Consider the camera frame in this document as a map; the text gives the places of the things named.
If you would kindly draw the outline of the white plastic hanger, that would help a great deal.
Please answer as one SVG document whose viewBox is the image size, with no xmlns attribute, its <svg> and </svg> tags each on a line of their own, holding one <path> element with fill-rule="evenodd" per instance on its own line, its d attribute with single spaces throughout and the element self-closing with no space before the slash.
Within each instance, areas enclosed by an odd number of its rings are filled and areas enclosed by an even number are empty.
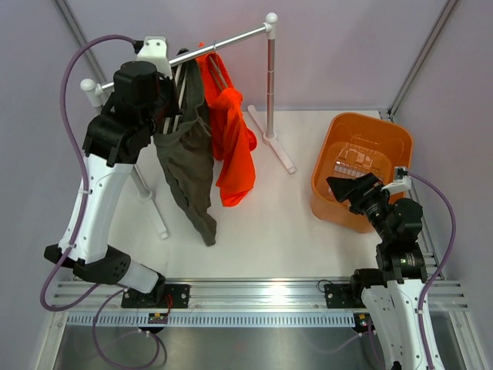
<svg viewBox="0 0 493 370">
<path fill-rule="evenodd" d="M 188 68 L 184 63 L 176 67 L 176 73 L 174 75 L 174 82 L 176 83 L 176 109 L 173 113 L 165 117 L 163 134 L 175 133 L 178 130 L 179 120 L 184 110 L 187 75 Z"/>
</svg>

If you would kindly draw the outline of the dark green shorts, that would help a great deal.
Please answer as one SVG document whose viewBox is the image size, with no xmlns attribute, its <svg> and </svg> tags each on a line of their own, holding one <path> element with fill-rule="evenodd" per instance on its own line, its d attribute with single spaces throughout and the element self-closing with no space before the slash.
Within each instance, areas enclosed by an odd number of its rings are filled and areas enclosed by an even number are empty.
<svg viewBox="0 0 493 370">
<path fill-rule="evenodd" d="M 153 141 L 177 206 L 210 247 L 216 243 L 216 220 L 208 213 L 214 166 L 210 108 L 198 62 L 192 59 L 183 67 L 186 86 L 177 129 L 156 133 Z"/>
</svg>

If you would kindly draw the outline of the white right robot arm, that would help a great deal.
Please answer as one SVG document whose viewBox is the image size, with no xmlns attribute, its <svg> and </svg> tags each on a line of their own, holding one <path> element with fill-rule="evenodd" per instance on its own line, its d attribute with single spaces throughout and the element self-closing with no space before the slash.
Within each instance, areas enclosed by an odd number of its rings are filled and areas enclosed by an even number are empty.
<svg viewBox="0 0 493 370">
<path fill-rule="evenodd" d="M 385 186 L 373 174 L 350 179 L 328 177 L 339 203 L 365 216 L 381 238 L 376 268 L 357 269 L 349 297 L 370 314 L 368 325 L 378 336 L 386 369 L 443 369 L 428 309 L 428 273 L 418 244 L 423 210 L 409 198 L 390 201 L 391 188 L 410 178 L 403 169 L 397 182 Z"/>
</svg>

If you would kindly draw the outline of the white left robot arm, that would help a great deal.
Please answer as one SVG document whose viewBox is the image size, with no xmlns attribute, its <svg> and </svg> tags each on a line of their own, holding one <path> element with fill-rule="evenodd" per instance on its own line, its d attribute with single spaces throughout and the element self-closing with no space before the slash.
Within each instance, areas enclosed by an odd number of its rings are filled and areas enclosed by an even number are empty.
<svg viewBox="0 0 493 370">
<path fill-rule="evenodd" d="M 44 257 L 83 281 L 125 286 L 154 308 L 165 300 L 166 279 L 110 246 L 108 239 L 123 186 L 156 132 L 156 111 L 165 100 L 160 90 L 172 89 L 173 82 L 147 61 L 124 63 L 113 82 L 101 113 L 87 127 L 84 171 L 69 225 Z"/>
</svg>

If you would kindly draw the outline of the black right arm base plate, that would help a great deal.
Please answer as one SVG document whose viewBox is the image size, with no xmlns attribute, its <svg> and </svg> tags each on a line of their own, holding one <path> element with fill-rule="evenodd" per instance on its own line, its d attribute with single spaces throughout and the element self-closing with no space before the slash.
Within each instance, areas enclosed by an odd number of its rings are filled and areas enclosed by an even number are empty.
<svg viewBox="0 0 493 370">
<path fill-rule="evenodd" d="M 361 299 L 353 295 L 349 284 L 326 283 L 324 285 L 324 297 L 329 309 L 364 308 Z"/>
</svg>

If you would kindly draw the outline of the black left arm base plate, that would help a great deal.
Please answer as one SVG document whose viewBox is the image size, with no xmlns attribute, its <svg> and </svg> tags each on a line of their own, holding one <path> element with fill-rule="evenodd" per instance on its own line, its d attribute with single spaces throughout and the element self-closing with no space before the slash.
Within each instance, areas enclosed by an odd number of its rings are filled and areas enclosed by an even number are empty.
<svg viewBox="0 0 493 370">
<path fill-rule="evenodd" d="M 168 307 L 171 309 L 188 308 L 189 293 L 189 284 L 165 283 L 163 286 L 153 290 L 149 294 L 129 289 L 128 292 L 123 294 L 121 307 L 127 309 L 167 309 Z"/>
</svg>

